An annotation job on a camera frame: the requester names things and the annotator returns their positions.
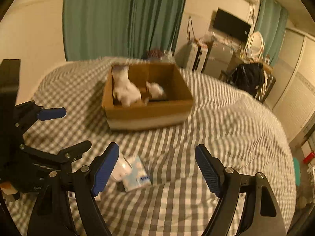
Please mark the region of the green curtain right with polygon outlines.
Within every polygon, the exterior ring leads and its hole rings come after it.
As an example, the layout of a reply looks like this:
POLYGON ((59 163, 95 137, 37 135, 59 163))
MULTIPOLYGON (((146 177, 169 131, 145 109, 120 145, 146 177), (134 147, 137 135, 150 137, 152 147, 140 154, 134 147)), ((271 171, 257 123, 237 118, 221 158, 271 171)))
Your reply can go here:
POLYGON ((289 13, 280 2, 276 0, 260 0, 255 31, 261 33, 265 46, 263 60, 270 58, 270 66, 277 63, 289 13))

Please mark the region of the green curtain left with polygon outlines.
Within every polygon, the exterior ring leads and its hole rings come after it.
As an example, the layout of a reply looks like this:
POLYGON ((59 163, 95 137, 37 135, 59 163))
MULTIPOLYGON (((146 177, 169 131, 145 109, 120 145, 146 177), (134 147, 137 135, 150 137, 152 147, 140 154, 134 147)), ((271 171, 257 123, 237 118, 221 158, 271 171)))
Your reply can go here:
POLYGON ((143 58, 174 51, 186 0, 64 0, 62 30, 68 61, 102 56, 143 58))

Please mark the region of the brown cardboard box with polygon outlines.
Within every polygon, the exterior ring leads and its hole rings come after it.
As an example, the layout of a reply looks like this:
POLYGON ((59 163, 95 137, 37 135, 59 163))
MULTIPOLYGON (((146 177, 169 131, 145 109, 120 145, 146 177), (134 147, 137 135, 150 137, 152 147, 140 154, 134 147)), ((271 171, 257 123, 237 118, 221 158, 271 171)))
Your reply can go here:
POLYGON ((123 107, 113 97, 112 67, 128 65, 115 63, 109 68, 101 106, 107 123, 113 131, 140 131, 183 123, 191 112, 193 97, 179 68, 173 63, 129 64, 129 80, 140 90, 142 99, 129 107, 123 107), (164 97, 151 99, 146 82, 158 83, 164 89, 164 97))

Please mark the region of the green curtain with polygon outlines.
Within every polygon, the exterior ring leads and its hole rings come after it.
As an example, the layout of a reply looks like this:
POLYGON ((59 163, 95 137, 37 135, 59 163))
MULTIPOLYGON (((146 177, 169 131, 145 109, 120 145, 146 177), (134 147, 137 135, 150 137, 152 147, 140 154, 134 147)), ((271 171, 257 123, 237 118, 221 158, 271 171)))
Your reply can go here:
POLYGON ((64 0, 62 30, 68 61, 102 56, 143 58, 174 51, 186 0, 64 0))
POLYGON ((270 66, 277 63, 289 13, 280 2, 276 0, 260 0, 255 31, 261 33, 265 46, 263 60, 270 58, 270 66))

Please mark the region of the white oval mirror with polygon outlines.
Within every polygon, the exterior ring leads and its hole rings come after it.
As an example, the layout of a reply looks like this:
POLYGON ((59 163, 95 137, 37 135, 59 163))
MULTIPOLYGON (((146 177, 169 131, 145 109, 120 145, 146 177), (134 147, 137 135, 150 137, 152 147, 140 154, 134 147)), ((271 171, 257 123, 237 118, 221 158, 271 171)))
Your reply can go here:
POLYGON ((247 58, 258 61, 263 56, 264 46, 262 34, 259 31, 255 31, 248 37, 244 53, 247 58))

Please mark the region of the white suitcase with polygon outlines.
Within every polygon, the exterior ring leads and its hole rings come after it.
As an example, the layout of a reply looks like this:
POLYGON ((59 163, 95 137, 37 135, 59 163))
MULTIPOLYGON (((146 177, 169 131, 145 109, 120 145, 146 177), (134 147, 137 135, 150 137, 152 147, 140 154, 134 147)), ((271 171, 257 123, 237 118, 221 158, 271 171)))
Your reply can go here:
POLYGON ((190 42, 186 52, 184 68, 188 71, 201 73, 208 53, 206 44, 190 42))

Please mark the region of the white sock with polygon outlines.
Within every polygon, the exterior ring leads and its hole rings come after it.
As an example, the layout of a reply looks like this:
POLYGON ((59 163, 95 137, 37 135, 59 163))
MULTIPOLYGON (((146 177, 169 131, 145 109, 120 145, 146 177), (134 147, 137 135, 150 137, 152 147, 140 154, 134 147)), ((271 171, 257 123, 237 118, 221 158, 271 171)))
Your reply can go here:
POLYGON ((129 80, 128 71, 128 65, 114 65, 112 67, 113 97, 123 107, 129 107, 142 99, 138 87, 129 80))
POLYGON ((164 97, 164 89, 158 83, 146 82, 146 88, 151 95, 151 99, 160 100, 164 97))

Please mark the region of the grey mini fridge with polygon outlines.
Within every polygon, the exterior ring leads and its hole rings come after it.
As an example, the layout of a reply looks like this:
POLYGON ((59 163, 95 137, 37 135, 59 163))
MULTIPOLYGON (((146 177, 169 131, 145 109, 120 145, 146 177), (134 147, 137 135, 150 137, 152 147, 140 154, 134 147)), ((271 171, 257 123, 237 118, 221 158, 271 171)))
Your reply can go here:
POLYGON ((212 41, 202 73, 218 79, 221 71, 227 70, 233 53, 234 49, 232 47, 219 41, 212 41))

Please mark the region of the red fire extinguisher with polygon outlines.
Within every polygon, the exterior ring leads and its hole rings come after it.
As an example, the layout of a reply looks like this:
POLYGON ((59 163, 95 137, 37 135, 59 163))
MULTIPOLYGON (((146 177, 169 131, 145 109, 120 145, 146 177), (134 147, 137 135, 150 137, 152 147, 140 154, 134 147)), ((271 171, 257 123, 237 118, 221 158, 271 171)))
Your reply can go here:
POLYGON ((310 162, 312 162, 312 160, 315 158, 315 152, 314 151, 312 151, 312 152, 310 152, 308 155, 307 155, 307 157, 305 157, 304 159, 303 159, 303 163, 304 164, 309 164, 310 162))

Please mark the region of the black bag on chair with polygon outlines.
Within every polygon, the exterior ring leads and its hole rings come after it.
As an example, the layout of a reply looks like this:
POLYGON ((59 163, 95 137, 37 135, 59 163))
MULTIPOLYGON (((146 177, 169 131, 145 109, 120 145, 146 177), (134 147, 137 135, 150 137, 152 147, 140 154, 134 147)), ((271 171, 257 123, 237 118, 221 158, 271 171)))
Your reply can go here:
POLYGON ((257 98, 265 83, 264 73, 262 63, 242 63, 227 76, 226 82, 257 98))

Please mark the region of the tissue pack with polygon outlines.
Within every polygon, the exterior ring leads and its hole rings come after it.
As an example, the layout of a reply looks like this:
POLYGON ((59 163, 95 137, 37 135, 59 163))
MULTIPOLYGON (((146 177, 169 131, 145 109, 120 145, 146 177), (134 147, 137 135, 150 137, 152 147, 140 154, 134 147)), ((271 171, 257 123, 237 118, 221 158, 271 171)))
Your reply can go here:
POLYGON ((131 173, 122 180, 126 192, 152 185, 138 155, 128 157, 127 161, 130 163, 132 170, 131 173))

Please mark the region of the white wardrobe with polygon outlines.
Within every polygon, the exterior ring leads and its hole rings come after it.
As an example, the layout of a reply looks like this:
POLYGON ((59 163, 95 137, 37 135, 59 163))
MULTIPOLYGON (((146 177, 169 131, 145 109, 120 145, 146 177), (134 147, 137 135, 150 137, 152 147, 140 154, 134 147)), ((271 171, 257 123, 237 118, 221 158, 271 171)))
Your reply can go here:
POLYGON ((287 28, 265 100, 292 141, 314 117, 314 37, 287 28))

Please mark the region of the grey checkered bed cover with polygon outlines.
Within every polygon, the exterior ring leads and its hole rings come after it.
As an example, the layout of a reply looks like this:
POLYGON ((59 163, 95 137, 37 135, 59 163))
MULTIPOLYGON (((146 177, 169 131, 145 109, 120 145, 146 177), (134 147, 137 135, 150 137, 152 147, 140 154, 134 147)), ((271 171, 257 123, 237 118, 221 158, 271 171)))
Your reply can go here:
POLYGON ((25 133, 28 145, 57 153, 89 140, 92 148, 73 164, 79 169, 116 142, 126 156, 138 155, 149 186, 125 192, 106 186, 98 204, 112 235, 201 235, 218 203, 195 161, 205 145, 212 156, 240 174, 261 172, 280 210, 274 224, 255 221, 258 235, 286 235, 295 203, 293 157, 276 116, 249 94, 209 76, 181 70, 193 96, 188 118, 179 125, 138 132, 110 130, 101 99, 110 67, 119 58, 68 62, 40 83, 33 99, 65 107, 67 116, 36 122, 25 133))

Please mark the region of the white round bottle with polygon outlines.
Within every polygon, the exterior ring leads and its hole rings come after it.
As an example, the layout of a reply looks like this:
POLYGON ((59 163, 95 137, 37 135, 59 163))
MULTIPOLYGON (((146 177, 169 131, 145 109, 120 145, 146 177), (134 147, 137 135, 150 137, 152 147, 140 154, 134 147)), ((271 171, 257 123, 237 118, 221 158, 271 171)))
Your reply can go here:
POLYGON ((114 169, 110 175, 110 179, 114 182, 121 182, 124 178, 130 175, 132 172, 132 165, 127 158, 119 153, 118 160, 114 166, 114 169))

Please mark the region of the black wall television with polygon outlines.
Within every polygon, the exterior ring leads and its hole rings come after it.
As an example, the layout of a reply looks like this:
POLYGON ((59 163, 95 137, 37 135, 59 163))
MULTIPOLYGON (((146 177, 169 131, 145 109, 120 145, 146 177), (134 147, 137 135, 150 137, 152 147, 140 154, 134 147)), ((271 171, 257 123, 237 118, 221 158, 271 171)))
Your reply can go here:
POLYGON ((251 25, 222 9, 217 10, 212 27, 242 43, 247 41, 251 29, 251 25))

